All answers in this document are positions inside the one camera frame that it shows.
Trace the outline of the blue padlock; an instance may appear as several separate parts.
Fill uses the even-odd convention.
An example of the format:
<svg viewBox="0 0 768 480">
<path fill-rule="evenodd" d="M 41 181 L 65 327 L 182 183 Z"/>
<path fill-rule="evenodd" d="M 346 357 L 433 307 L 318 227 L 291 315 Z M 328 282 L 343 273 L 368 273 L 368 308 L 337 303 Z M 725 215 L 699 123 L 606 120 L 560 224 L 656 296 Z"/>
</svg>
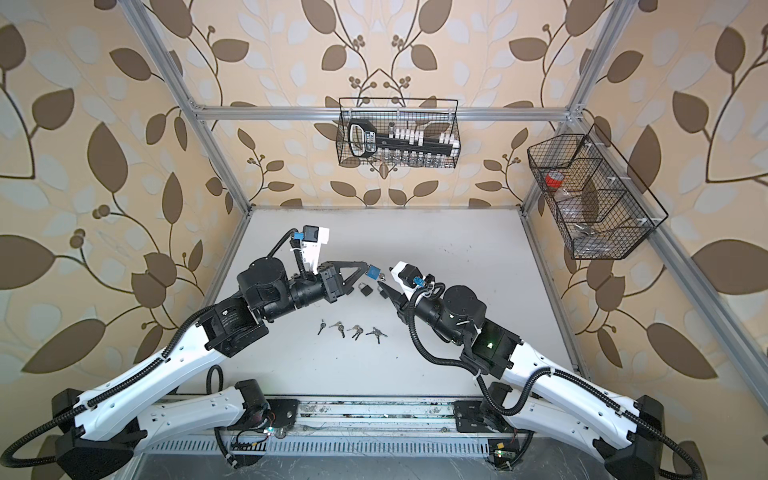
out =
<svg viewBox="0 0 768 480">
<path fill-rule="evenodd" d="M 374 281 L 384 281 L 385 274 L 382 270 L 374 265 L 370 265 L 366 272 L 366 276 Z"/>
</svg>

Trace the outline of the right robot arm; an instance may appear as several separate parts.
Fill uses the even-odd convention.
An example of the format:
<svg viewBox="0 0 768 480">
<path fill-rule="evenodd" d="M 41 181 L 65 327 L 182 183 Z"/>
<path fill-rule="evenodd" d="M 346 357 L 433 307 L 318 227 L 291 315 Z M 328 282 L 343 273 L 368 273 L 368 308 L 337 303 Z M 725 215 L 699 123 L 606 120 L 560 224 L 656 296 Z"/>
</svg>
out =
<svg viewBox="0 0 768 480">
<path fill-rule="evenodd" d="M 699 462 L 665 434 L 660 402 L 613 393 L 550 361 L 489 320 L 485 304 L 468 287 L 420 277 L 398 288 L 378 286 L 419 355 L 471 374 L 492 417 L 593 456 L 615 479 L 679 478 L 662 468 L 664 449 L 687 466 L 683 478 L 703 478 Z"/>
</svg>

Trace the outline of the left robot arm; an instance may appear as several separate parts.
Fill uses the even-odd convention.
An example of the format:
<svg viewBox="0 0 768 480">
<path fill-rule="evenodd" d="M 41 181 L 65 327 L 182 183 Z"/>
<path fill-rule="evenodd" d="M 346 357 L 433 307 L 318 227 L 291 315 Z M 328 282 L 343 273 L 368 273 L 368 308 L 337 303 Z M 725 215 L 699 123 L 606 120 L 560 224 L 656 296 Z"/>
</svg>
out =
<svg viewBox="0 0 768 480">
<path fill-rule="evenodd" d="M 53 418 L 15 440 L 1 455 L 10 469 L 55 464 L 72 479 L 103 479 L 152 441 L 194 427 L 225 428 L 267 417 L 253 381 L 177 404 L 159 404 L 173 389 L 243 351 L 275 319 L 317 301 L 351 294 L 370 266 L 362 261 L 318 263 L 320 245 L 285 237 L 298 272 L 286 273 L 274 251 L 250 263 L 230 297 L 192 314 L 168 344 L 121 376 L 88 391 L 66 389 L 52 402 Z"/>
</svg>

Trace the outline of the black tool set in basket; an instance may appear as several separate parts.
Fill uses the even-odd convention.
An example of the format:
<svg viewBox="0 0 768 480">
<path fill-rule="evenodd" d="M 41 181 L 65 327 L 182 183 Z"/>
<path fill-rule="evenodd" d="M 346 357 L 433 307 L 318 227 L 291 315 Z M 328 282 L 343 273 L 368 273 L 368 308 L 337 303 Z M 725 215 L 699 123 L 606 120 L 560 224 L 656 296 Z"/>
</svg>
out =
<svg viewBox="0 0 768 480">
<path fill-rule="evenodd" d="M 460 141 L 452 134 L 440 132 L 428 137 L 425 129 L 398 127 L 394 122 L 379 131 L 369 120 L 353 119 L 346 130 L 346 145 L 356 158 L 375 158 L 395 163 L 438 163 L 457 160 Z"/>
</svg>

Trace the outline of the red object in basket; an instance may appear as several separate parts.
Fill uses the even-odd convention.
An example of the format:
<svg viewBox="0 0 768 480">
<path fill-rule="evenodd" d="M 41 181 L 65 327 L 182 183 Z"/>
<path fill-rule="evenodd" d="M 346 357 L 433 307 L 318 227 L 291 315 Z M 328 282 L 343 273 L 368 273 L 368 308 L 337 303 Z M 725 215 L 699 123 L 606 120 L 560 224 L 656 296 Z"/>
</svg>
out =
<svg viewBox="0 0 768 480">
<path fill-rule="evenodd" d="M 549 170 L 544 176 L 544 184 L 548 191 L 559 190 L 565 181 L 565 175 L 558 170 Z"/>
</svg>

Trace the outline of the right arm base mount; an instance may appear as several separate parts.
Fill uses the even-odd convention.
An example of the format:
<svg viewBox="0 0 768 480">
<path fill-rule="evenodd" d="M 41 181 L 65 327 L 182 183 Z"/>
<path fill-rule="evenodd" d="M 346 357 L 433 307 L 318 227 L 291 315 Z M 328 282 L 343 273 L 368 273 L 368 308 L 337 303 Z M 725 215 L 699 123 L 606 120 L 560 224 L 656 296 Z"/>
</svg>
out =
<svg viewBox="0 0 768 480">
<path fill-rule="evenodd" d="M 521 464 L 535 435 L 531 430 L 513 427 L 485 401 L 455 401 L 453 414 L 459 433 L 501 434 L 488 441 L 488 461 L 499 471 L 513 471 Z"/>
</svg>

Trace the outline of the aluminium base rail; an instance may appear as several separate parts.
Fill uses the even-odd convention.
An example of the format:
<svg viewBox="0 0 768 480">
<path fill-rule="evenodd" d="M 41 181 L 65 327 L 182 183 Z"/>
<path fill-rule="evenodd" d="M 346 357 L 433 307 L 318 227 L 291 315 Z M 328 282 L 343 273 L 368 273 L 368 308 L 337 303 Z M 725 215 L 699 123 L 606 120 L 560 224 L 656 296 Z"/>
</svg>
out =
<svg viewBox="0 0 768 480">
<path fill-rule="evenodd" d="M 491 438 L 501 434 L 465 434 L 456 430 L 453 403 L 475 398 L 316 398 L 299 400 L 296 423 L 283 439 L 271 439 L 271 456 L 476 457 L 488 456 Z M 593 457 L 600 449 L 628 446 L 633 427 L 607 409 L 596 424 L 562 411 L 544 400 L 530 399 L 522 411 L 503 417 L 513 427 L 574 447 Z M 185 427 L 156 433 L 141 441 L 140 454 L 220 453 L 213 428 Z"/>
</svg>

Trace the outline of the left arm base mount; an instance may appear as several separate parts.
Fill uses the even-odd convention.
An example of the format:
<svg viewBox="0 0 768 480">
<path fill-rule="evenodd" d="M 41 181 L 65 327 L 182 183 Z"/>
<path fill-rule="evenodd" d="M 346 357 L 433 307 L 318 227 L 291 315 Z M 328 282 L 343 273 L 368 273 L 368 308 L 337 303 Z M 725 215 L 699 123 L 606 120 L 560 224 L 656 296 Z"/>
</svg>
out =
<svg viewBox="0 0 768 480">
<path fill-rule="evenodd" d="M 293 429 L 299 405 L 298 399 L 272 399 L 232 426 L 215 427 L 216 446 L 226 463 L 235 470 L 258 463 L 271 439 L 283 439 Z"/>
</svg>

